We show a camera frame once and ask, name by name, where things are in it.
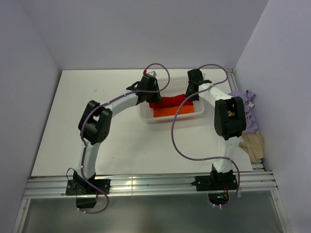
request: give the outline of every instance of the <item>crumpled fabric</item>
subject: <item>crumpled fabric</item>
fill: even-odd
[[[239,96],[243,100],[246,118],[246,129],[244,130],[244,133],[254,133],[257,130],[259,130],[259,125],[257,123],[254,113],[255,97],[256,97],[255,93],[250,90],[247,90],[246,94],[239,91],[233,91],[229,93],[229,95],[233,97]]]
[[[252,163],[264,158],[264,144],[259,130],[255,133],[243,132],[242,138],[245,142],[240,142],[239,146],[248,153]]]

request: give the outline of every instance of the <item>beige cloth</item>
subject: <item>beige cloth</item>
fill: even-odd
[[[242,133],[245,142],[240,142],[239,146],[249,155],[252,163],[264,158],[264,144],[260,131],[254,133]]]

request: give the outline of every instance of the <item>glass panel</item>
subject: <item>glass panel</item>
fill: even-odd
[[[206,193],[112,197],[95,215],[77,212],[75,199],[32,200],[23,232],[279,233],[281,227],[270,192],[249,192],[222,210],[210,206]]]

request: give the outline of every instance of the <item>purple cloth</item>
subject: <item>purple cloth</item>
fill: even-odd
[[[233,91],[229,93],[233,97],[241,97],[244,104],[245,118],[246,118],[246,129],[244,133],[254,133],[259,129],[258,123],[256,121],[254,107],[255,107],[255,93],[247,90],[246,94],[239,91]]]

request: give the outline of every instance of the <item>clothing item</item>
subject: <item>clothing item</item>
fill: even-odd
[[[247,90],[246,94],[243,94],[239,91],[233,91],[229,93],[229,95],[233,97],[241,97],[244,104],[244,111],[245,111],[245,118],[246,118],[246,129],[244,133],[254,133],[259,129],[255,113],[254,113],[254,107],[255,107],[255,93],[252,91]]]
[[[249,155],[252,163],[264,158],[264,144],[260,131],[254,133],[242,133],[245,142],[240,142],[239,146]]]
[[[171,108],[154,108],[154,117],[166,117],[166,116],[174,116],[178,110],[179,106],[171,107]],[[194,107],[193,105],[186,105],[182,106],[179,115],[180,114],[186,114],[186,113],[194,113]]]

